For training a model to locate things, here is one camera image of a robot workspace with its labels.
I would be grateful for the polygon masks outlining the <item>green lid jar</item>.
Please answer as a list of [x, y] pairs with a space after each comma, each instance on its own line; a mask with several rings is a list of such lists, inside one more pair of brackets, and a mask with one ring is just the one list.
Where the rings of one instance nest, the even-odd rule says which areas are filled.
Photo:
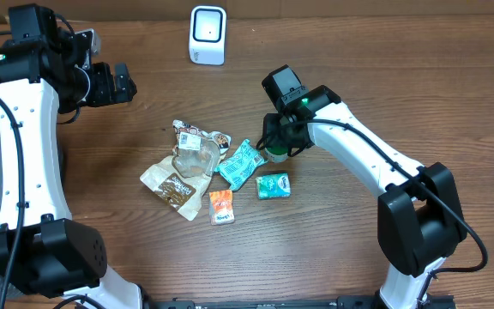
[[283, 147], [266, 147], [263, 153], [267, 160], [272, 163], [281, 163], [288, 158], [288, 148]]

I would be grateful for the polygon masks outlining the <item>teal white small packet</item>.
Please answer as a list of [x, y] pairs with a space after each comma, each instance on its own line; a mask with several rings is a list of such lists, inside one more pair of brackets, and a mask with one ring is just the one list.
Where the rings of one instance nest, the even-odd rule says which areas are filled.
[[259, 199], [289, 197], [291, 185], [287, 173], [275, 173], [256, 178], [256, 192]]

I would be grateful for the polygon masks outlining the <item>teal snack packet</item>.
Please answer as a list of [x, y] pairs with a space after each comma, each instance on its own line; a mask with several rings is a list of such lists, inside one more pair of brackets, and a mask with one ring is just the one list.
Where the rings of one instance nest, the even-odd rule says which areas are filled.
[[222, 161], [215, 171], [229, 183], [231, 191], [238, 191], [258, 167], [267, 163], [268, 160], [250, 145], [250, 140], [245, 139], [234, 154]]

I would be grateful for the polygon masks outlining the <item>orange red snack packet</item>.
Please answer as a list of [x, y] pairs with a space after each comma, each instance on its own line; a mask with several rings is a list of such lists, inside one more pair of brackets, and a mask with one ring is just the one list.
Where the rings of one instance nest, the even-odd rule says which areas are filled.
[[209, 193], [210, 221], [214, 226], [234, 223], [233, 195], [231, 190], [213, 191]]

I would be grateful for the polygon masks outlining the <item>brown white snack pouch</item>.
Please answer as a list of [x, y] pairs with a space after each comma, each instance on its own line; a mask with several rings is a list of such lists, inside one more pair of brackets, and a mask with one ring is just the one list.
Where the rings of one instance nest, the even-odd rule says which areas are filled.
[[207, 132], [175, 119], [177, 142], [172, 154], [153, 164], [140, 181], [183, 218], [193, 221], [202, 207], [216, 167], [226, 157], [232, 138], [220, 131]]

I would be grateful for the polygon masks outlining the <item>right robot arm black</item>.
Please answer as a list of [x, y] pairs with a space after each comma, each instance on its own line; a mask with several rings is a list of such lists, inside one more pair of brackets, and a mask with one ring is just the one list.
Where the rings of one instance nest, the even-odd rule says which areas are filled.
[[257, 147], [284, 161], [317, 146], [353, 173], [377, 199], [377, 239], [389, 261], [373, 295], [342, 295], [339, 308], [453, 308], [427, 289], [436, 270], [467, 237], [451, 171], [429, 167], [390, 147], [325, 86], [308, 89], [284, 65], [262, 80], [276, 111], [265, 116]]

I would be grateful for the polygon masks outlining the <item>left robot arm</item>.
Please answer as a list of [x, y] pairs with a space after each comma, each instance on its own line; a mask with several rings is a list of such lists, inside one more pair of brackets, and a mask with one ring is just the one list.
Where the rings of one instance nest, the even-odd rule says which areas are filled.
[[0, 47], [0, 299], [8, 290], [85, 308], [148, 308], [143, 288], [106, 257], [99, 231], [74, 221], [63, 194], [57, 118], [129, 102], [125, 64], [94, 63], [99, 38], [38, 4], [9, 9]]

